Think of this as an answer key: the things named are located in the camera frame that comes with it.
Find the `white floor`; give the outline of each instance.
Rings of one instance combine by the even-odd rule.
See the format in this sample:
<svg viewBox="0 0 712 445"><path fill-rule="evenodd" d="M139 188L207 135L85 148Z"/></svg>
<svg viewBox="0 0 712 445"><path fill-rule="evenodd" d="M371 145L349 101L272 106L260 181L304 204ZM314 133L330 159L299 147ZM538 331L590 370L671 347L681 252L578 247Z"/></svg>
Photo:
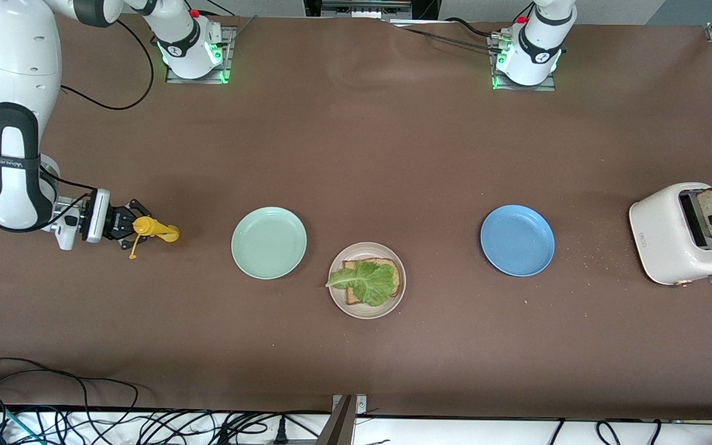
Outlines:
<svg viewBox="0 0 712 445"><path fill-rule="evenodd" d="M105 437L111 442L111 445L136 445L140 428L142 426L147 428L146 422L150 422L149 420L139 419L137 416L147 415L149 414L143 412L130 414L125 419L126 421L130 420L130 422L116 426ZM93 412L91 416L96 420L110 420L110 422L113 422L121 419L122 414ZM172 425L178 428L194 416L190 414L179 418ZM214 422L211 422L210 417L206 417L192 423L183 431L210 430L220 426L225 416L226 414L215 414ZM328 419L327 415L292 415L291 417L313 431L320 431ZM36 422L36 414L33 412L21 413L17 418L32 431L40 431L40 427ZM42 419L48 429L53 425L54 414L43 412ZM81 423L85 422L85 420L87 420L85 412L74 412L72 415L73 423ZM265 423L266 427L268 427L265 433L240 434L238 443L240 445L273 443L279 420L274 417L274 419L267 420ZM559 437L557 437L556 445L602 445L596 434L595 425L595 422L565 422ZM615 429L621 445L650 445L650 440L655 431L655 424L649 422L612 422L611 425ZM388 439L388 442L385 442L387 445L547 445L556 426L557 422L555 420L358 419L353 444L370 445ZM107 426L98 425L97 428L102 431ZM150 431L155 430L160 430L160 428L153 423ZM93 445L93 439L96 434L91 430L88 423L77 428L77 431L87 437L87 445ZM167 429L160 430L150 439L150 443L160 443L162 439L166 439L170 434L171 432ZM287 435L289 439L314 439L311 434L306 433L306 431L291 422L287 422ZM604 435L611 445L616 445L613 443L608 430L604 431ZM28 433L25 433L22 427L19 427L16 423L9 422L9 426L3 436L5 436L8 443L12 443L17 439L28 438ZM211 437L211 433L187 437L187 445L207 445ZM56 437L49 436L49 439L56 439ZM82 440L71 434L66 443L82 445ZM98 440L94 445L105 445L105 443L102 440ZM169 440L166 445L185 444L183 439L175 438ZM712 425L664 423L655 445L712 445Z"/></svg>

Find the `brown table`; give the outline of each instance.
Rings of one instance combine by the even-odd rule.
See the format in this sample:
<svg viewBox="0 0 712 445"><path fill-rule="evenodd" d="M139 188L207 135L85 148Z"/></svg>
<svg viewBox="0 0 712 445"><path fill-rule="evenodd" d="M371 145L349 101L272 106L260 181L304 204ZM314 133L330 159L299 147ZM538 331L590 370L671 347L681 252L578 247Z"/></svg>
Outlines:
<svg viewBox="0 0 712 445"><path fill-rule="evenodd" d="M58 20L65 84L110 104L142 92L125 31ZM712 43L697 27L577 26L568 47L556 93L494 91L480 51L378 20L258 18L229 85L156 82L127 112L60 94L42 149L64 177L138 198L182 237L131 261L113 242L62 252L0 232L0 355L142 383L142 406L327 409L366 392L384 414L712 418L712 286L649 281L627 222L667 185L712 183ZM506 203L554 229L540 275L504 276L480 251ZM300 216L308 250L257 281L229 242L269 205ZM376 321L324 287L362 240L408 273ZM127 403L99 390L92 403ZM55 378L1 392L81 403Z"/></svg>

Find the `cable connector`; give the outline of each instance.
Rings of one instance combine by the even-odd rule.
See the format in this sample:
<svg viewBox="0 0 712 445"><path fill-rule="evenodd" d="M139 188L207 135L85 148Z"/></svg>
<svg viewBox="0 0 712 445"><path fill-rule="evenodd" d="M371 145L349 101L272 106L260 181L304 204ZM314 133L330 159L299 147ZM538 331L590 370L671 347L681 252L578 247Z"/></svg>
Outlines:
<svg viewBox="0 0 712 445"><path fill-rule="evenodd" d="M276 430L276 439L274 439L274 445L285 445L289 440L287 434L285 433L285 416L279 418L279 429Z"/></svg>

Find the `lettuce leaf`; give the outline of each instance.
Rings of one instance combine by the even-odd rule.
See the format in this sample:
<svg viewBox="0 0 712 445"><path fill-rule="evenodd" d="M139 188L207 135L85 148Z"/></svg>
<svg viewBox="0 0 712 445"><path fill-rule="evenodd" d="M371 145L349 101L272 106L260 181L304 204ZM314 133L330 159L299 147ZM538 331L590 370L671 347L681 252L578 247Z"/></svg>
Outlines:
<svg viewBox="0 0 712 445"><path fill-rule="evenodd" d="M357 261L356 269L342 268L332 273L326 287L351 288L359 301L378 307L392 296L395 288L394 270L390 265L378 266L367 261Z"/></svg>

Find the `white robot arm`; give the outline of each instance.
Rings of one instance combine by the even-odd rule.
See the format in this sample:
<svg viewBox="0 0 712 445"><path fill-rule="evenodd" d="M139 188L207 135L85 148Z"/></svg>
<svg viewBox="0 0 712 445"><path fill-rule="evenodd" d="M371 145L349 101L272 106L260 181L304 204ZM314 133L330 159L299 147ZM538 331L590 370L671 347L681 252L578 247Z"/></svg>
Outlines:
<svg viewBox="0 0 712 445"><path fill-rule="evenodd" d="M127 3L147 20L178 76L198 78L215 67L206 42L212 22L190 16L182 0ZM72 248L78 232L87 242L132 233L135 214L130 212L131 218L122 210L129 206L110 206L105 189L75 202L59 197L59 167L40 154L62 78L54 14L106 27L117 20L122 5L124 0L0 0L0 229L54 231L63 250ZM137 201L131 205L149 214Z"/></svg>
<svg viewBox="0 0 712 445"><path fill-rule="evenodd" d="M512 25L511 47L498 63L519 85L541 84L556 68L562 42L576 22L576 0L535 0L526 22Z"/></svg>

